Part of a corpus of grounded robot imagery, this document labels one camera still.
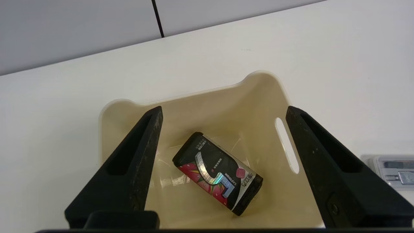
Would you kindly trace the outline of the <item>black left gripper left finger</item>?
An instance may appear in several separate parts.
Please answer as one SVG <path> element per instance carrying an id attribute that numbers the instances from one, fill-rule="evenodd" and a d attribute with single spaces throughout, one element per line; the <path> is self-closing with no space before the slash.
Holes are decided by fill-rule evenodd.
<path id="1" fill-rule="evenodd" d="M 159 228 L 145 205 L 162 123 L 161 106 L 144 113 L 65 209 L 70 229 Z"/>

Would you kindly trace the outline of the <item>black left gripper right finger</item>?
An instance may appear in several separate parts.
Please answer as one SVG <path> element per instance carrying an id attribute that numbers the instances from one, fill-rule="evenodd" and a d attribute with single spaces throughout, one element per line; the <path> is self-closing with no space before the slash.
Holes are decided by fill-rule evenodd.
<path id="1" fill-rule="evenodd" d="M 286 122 L 327 228 L 413 228 L 413 206 L 305 111 Z"/>

